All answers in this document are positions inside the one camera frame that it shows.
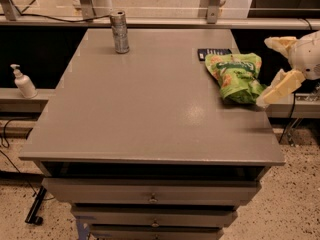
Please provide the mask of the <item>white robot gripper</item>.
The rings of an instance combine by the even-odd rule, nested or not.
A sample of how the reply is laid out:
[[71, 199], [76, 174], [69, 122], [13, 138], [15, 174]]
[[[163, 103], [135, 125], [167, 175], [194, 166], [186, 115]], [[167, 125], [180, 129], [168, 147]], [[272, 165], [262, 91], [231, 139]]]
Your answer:
[[277, 72], [271, 84], [256, 99], [257, 106], [266, 108], [278, 102], [300, 88], [305, 78], [320, 78], [320, 31], [300, 39], [294, 36], [268, 37], [264, 43], [287, 58], [293, 69], [288, 72], [280, 69]]

